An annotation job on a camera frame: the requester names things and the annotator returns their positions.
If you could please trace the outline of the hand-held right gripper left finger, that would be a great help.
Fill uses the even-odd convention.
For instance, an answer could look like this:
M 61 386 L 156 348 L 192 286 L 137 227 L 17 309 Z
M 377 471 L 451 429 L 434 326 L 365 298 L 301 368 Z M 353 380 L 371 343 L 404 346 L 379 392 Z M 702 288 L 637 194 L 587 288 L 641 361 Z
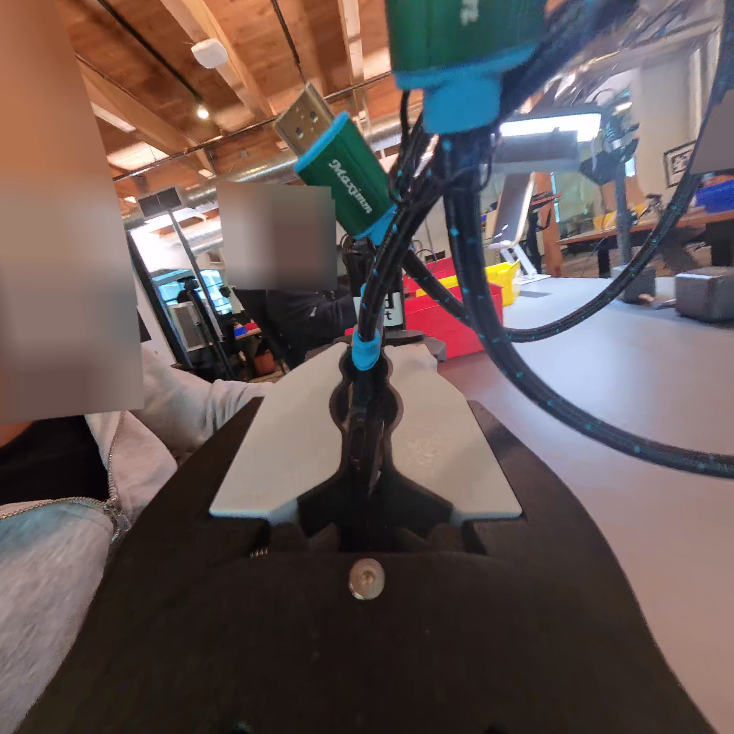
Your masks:
M 347 345 L 337 343 L 270 387 L 212 505 L 216 518 L 298 521 L 298 499 L 335 476 L 342 433 L 330 412 Z

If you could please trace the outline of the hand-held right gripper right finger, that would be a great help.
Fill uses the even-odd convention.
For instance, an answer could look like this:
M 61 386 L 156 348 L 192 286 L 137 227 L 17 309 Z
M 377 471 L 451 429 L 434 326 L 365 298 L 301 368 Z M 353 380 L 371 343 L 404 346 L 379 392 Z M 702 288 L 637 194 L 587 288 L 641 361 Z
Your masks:
M 448 521 L 513 520 L 522 509 L 467 399 L 424 344 L 389 346 L 401 417 L 390 436 L 395 469 L 448 503 Z

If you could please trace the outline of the red plastic bin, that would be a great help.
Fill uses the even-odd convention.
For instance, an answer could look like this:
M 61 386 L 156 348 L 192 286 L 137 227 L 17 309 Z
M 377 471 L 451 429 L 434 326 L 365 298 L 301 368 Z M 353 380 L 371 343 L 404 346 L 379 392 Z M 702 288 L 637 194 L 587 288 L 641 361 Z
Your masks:
M 492 300 L 503 323 L 503 305 L 501 290 L 490 285 Z M 469 326 L 451 316 L 441 305 L 429 295 L 416 297 L 417 289 L 422 289 L 408 274 L 403 275 L 403 291 L 405 295 L 405 313 L 409 330 L 423 332 L 427 337 L 436 338 L 445 343 L 446 357 L 450 360 L 469 354 L 483 352 L 483 346 Z

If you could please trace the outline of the braided hdmi cable green plugs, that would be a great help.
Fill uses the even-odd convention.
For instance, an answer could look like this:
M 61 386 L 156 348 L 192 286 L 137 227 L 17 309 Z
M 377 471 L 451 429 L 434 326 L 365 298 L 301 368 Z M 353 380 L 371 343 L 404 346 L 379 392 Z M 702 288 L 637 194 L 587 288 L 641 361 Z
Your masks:
M 569 315 L 530 330 L 500 324 L 482 267 L 480 195 L 500 126 L 593 40 L 628 22 L 640 2 L 386 2 L 392 73 L 402 92 L 401 142 L 385 173 L 346 113 L 327 121 L 312 85 L 275 128 L 310 187 L 327 187 L 336 218 L 377 249 L 357 293 L 352 364 L 371 373 L 393 277 L 425 279 L 429 296 L 470 326 L 496 368 L 538 408 L 616 452 L 660 467 L 732 480 L 732 455 L 631 434 L 569 402 L 515 344 L 544 341 L 590 319 L 633 284 L 687 209 L 702 173 L 688 163 L 644 246 L 620 275 Z

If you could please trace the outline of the person's left forearm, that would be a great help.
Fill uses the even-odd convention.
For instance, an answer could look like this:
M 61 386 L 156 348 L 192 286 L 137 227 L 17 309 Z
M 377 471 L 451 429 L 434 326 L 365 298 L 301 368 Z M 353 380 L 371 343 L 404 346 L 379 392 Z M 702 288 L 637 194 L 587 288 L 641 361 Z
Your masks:
M 149 344 L 142 345 L 144 407 L 142 414 L 175 426 L 217 429 L 245 404 L 265 397 L 277 382 L 207 382 L 176 369 Z

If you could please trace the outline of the yellow plastic bin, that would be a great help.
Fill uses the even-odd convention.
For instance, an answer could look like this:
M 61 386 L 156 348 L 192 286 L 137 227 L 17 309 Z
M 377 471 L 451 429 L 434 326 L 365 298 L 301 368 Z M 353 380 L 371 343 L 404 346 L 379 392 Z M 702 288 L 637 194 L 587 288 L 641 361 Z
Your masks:
M 487 281 L 498 286 L 501 290 L 502 305 L 509 306 L 515 302 L 520 292 L 520 285 L 516 282 L 516 277 L 520 270 L 520 262 L 514 263 L 503 262 L 496 265 L 486 266 L 484 271 Z M 439 283 L 446 289 L 454 289 L 458 287 L 458 279 L 454 274 L 448 274 L 444 278 L 438 279 Z M 416 297 L 427 295 L 424 289 L 417 289 L 414 293 Z

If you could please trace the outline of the black board wooden backing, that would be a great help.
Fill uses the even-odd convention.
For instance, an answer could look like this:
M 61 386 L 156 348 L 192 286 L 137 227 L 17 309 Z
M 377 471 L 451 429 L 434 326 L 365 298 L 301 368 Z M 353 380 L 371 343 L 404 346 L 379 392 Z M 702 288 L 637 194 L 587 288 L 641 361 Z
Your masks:
M 550 275 L 543 270 L 540 234 L 547 228 L 539 219 L 539 212 L 555 201 L 552 192 L 536 195 L 536 173 L 509 173 L 496 208 L 494 224 L 488 235 L 489 253 L 499 263 L 519 268 L 515 279 L 520 284 L 545 280 Z

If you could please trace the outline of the black tripod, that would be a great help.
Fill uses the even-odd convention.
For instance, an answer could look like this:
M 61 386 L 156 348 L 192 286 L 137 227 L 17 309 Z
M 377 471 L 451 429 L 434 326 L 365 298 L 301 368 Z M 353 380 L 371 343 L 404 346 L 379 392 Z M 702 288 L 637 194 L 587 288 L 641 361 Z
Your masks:
M 202 319 L 204 320 L 204 325 L 206 326 L 206 329 L 207 329 L 208 340 L 211 342 L 212 346 L 215 349 L 215 352 L 217 354 L 217 357 L 219 358 L 219 362 L 221 362 L 222 369 L 224 371 L 224 374 L 227 380 L 234 380 L 235 374 L 231 368 L 231 363 L 223 347 L 223 333 L 221 330 L 221 326 L 219 324 L 218 314 L 216 312 L 216 308 L 214 306 L 214 302 L 211 298 L 211 295 L 208 292 L 207 284 L 205 280 L 203 279 L 200 268 L 198 267 L 197 258 L 195 257 L 194 253 L 192 252 L 192 249 L 189 246 L 188 241 L 183 234 L 183 231 L 179 225 L 179 222 L 175 218 L 175 214 L 173 210 L 171 208 L 167 208 L 166 212 L 170 218 L 172 227 L 176 235 L 179 238 L 180 244 L 188 258 L 188 261 L 194 273 L 194 278 L 197 283 L 197 286 L 191 286 L 191 287 L 187 286 L 187 289 L 191 293 L 193 293 L 193 296 L 196 296 L 196 297 L 197 297 L 197 293 L 196 293 L 197 288 L 201 290 L 204 296 L 204 299 L 206 301 L 206 304 L 207 304 L 207 306 L 202 307 L 201 313 L 202 313 Z

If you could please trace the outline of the led panel light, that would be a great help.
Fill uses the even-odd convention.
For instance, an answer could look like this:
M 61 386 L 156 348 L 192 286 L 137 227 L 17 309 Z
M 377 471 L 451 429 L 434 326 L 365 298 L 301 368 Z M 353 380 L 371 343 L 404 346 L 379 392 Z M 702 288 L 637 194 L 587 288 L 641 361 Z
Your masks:
M 575 171 L 582 146 L 601 130 L 600 112 L 526 115 L 499 126 L 492 171 L 504 175 Z

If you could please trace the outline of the black light stand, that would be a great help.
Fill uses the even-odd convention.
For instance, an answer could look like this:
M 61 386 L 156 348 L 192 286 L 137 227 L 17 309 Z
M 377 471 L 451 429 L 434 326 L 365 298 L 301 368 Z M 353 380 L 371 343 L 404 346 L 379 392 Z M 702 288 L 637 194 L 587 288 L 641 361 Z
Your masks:
M 601 121 L 604 123 L 601 142 L 592 145 L 592 155 L 582 161 L 580 173 L 600 188 L 609 183 L 614 185 L 617 248 L 622 264 L 627 265 L 632 252 L 632 214 L 628 207 L 626 166 L 637 151 L 635 132 L 638 125 L 627 125 L 625 113 L 614 110 L 604 113 Z

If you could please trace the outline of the grey block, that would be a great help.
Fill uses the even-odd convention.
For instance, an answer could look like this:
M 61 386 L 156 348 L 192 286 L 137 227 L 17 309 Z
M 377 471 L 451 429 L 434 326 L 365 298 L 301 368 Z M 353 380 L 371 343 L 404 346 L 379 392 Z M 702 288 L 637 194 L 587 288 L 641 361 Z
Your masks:
M 639 270 L 637 276 L 629 281 L 624 289 L 615 296 L 628 304 L 640 303 L 644 296 L 656 296 L 656 268 L 653 264 L 647 264 Z
M 674 308 L 700 322 L 733 320 L 733 267 L 707 266 L 674 277 Z

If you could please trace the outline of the person's grey hoodie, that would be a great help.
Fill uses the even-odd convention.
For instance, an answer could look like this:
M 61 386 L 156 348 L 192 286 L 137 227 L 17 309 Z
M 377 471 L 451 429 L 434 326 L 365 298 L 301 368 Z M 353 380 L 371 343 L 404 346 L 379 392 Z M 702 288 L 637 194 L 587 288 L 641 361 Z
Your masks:
M 14 732 L 73 646 L 113 547 L 177 470 L 130 412 L 87 418 L 106 501 L 2 507 L 1 731 Z

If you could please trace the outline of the white ceiling device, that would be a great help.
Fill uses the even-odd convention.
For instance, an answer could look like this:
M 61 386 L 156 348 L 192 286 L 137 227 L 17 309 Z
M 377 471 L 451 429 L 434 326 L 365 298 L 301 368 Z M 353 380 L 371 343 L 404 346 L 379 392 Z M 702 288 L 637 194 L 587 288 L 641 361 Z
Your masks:
M 195 60 L 206 69 L 217 69 L 230 62 L 225 45 L 218 38 L 207 38 L 191 47 Z

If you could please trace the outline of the checker marker sign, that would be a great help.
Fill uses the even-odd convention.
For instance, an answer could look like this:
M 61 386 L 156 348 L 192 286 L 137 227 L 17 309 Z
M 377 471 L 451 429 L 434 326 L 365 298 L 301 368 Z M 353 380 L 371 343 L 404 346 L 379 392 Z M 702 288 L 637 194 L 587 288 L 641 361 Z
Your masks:
M 697 141 L 694 140 L 664 152 L 663 166 L 666 188 L 677 187 L 687 170 L 696 143 Z

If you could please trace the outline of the blue plastic bin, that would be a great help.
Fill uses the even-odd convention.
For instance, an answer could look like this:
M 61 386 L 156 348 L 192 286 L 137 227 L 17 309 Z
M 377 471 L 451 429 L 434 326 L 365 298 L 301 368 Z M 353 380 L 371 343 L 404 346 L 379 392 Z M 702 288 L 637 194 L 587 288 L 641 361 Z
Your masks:
M 697 205 L 709 214 L 733 211 L 733 177 L 709 183 L 698 189 Z

